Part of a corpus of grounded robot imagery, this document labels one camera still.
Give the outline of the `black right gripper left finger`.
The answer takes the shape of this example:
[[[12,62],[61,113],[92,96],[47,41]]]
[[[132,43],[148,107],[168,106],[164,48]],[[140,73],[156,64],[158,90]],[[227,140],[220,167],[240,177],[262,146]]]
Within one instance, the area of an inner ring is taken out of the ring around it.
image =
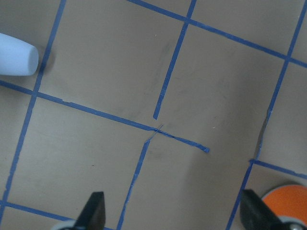
[[[104,192],[93,192],[76,220],[54,225],[52,230],[103,230],[106,224]]]

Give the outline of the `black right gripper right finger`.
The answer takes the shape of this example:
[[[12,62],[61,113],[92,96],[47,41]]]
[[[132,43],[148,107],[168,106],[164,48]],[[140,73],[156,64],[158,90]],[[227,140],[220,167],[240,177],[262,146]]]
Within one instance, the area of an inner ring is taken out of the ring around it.
[[[297,221],[283,222],[251,189],[243,190],[240,201],[240,221],[246,230],[305,230]]]

